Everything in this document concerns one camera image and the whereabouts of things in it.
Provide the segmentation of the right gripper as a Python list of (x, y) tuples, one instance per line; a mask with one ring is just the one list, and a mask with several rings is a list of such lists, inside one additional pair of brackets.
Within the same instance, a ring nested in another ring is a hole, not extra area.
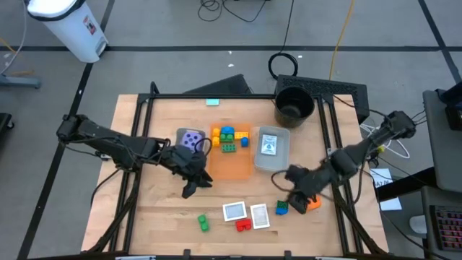
[(288, 196), (288, 203), (300, 214), (307, 212), (307, 197), (319, 194), (331, 182), (330, 173), (324, 168), (308, 170), (296, 165), (289, 166), (285, 179), (294, 184), (292, 192), (304, 195)]

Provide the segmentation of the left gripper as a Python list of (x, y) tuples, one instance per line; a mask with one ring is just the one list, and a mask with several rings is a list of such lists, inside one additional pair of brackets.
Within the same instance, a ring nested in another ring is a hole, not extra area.
[(162, 166), (188, 181), (183, 187), (182, 197), (189, 198), (198, 187), (212, 187), (213, 179), (205, 171), (206, 156), (204, 152), (192, 152), (181, 145), (167, 147), (162, 152)]

